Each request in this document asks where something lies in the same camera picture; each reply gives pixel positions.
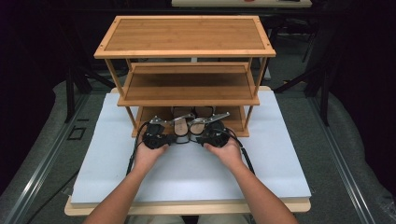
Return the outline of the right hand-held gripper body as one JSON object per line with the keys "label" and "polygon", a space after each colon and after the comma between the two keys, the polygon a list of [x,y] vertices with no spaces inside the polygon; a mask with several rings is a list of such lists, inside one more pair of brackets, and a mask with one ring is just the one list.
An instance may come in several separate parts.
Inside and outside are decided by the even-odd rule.
{"label": "right hand-held gripper body", "polygon": [[226,145],[230,136],[221,120],[227,118],[229,115],[229,112],[217,114],[205,121],[202,144],[208,143],[214,147],[223,147]]}

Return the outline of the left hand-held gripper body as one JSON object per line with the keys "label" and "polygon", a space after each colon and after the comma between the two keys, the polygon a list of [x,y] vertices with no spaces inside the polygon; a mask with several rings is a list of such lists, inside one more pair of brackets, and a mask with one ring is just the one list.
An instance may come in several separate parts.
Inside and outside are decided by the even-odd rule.
{"label": "left hand-held gripper body", "polygon": [[148,148],[155,149],[170,144],[168,135],[163,133],[164,124],[165,121],[158,117],[154,117],[148,122],[143,135],[143,142]]}

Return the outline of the black sandal with silver straps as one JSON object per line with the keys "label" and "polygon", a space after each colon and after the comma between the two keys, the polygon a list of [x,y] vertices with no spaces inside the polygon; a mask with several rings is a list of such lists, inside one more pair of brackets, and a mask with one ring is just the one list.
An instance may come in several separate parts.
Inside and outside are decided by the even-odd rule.
{"label": "black sandal with silver straps", "polygon": [[173,119],[171,125],[174,129],[174,134],[177,137],[177,144],[186,144],[190,141],[189,125],[187,120],[194,119],[195,116],[190,107],[174,106],[171,108]]}
{"label": "black sandal with silver straps", "polygon": [[190,140],[196,141],[205,128],[204,121],[214,115],[216,108],[214,106],[195,106],[192,112],[195,118],[189,122]]}

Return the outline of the wooden shoe rack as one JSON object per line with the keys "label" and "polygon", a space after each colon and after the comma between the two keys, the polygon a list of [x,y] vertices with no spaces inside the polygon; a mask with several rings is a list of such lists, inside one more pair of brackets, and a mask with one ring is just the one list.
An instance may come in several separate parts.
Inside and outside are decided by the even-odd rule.
{"label": "wooden shoe rack", "polygon": [[115,85],[135,129],[154,116],[171,119],[173,106],[212,106],[247,137],[262,81],[252,62],[275,54],[256,16],[118,16],[94,56],[127,63]]}

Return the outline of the person's right hand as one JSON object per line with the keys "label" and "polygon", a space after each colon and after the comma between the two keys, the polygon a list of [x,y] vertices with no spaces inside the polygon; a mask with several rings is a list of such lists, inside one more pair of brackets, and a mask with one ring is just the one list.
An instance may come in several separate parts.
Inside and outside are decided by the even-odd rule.
{"label": "person's right hand", "polygon": [[223,147],[214,147],[204,143],[204,148],[216,155],[220,161],[230,170],[234,171],[244,165],[241,157],[240,147],[232,138]]}

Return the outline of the person's left hand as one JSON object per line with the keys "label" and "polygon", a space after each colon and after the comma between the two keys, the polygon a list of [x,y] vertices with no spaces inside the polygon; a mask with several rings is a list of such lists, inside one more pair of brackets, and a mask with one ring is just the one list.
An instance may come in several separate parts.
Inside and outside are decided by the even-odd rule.
{"label": "person's left hand", "polygon": [[144,143],[141,143],[135,153],[133,170],[147,173],[168,148],[168,145],[164,145],[150,149]]}

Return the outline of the white foam mat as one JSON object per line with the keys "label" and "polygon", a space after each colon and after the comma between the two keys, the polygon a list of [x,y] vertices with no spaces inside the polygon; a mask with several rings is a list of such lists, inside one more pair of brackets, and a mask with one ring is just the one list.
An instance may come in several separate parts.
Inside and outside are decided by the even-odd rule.
{"label": "white foam mat", "polygon": [[[308,199],[311,192],[290,140],[276,97],[260,91],[253,109],[249,136],[240,139],[255,175],[280,199]],[[109,93],[103,103],[92,141],[81,165],[71,204],[101,202],[126,176],[134,149],[132,124]],[[200,145],[172,145],[156,161],[135,197],[137,203],[242,200],[233,175]]]}

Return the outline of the black metal stand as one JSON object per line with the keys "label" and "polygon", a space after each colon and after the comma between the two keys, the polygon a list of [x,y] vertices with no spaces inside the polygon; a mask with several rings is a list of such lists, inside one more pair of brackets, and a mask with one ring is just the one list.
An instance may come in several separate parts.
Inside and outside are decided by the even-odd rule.
{"label": "black metal stand", "polygon": [[68,72],[65,76],[67,104],[65,123],[69,122],[76,113],[75,89],[78,89],[82,94],[89,94],[92,92],[92,85],[89,82],[90,78],[99,81],[109,88],[116,87],[113,82],[94,72],[89,65],[81,62],[72,63],[68,67]]}
{"label": "black metal stand", "polygon": [[305,80],[308,81],[308,84],[304,89],[304,95],[306,97],[315,97],[317,93],[320,92],[319,116],[322,122],[328,126],[330,73],[328,65],[325,62],[318,63],[301,75],[287,81],[282,86],[275,88],[274,92],[281,93]]}

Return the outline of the aluminium floor rail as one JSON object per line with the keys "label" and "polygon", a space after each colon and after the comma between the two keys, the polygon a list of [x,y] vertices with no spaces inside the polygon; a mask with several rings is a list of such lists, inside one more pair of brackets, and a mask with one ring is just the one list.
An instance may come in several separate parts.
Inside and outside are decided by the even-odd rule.
{"label": "aluminium floor rail", "polygon": [[91,95],[78,97],[75,112],[65,122],[66,103],[58,96],[42,131],[23,161],[20,169],[0,196],[0,224],[19,224],[34,202],[62,151],[66,136],[71,133],[77,116],[89,102]]}
{"label": "aluminium floor rail", "polygon": [[331,128],[324,123],[324,121],[322,120],[319,114],[319,105],[317,100],[313,97],[308,97],[307,102],[312,108],[313,113],[319,123],[319,126],[321,130],[324,132],[327,142],[330,145],[330,153],[332,155],[332,160],[334,162],[338,174],[342,179],[348,197],[355,208],[355,211],[361,221],[361,224],[376,224],[375,219],[367,205],[367,202],[364,200],[363,195],[361,194],[361,189],[359,188],[357,182],[355,181],[355,178],[347,165],[347,162],[340,150],[340,147],[335,137],[332,134]]}

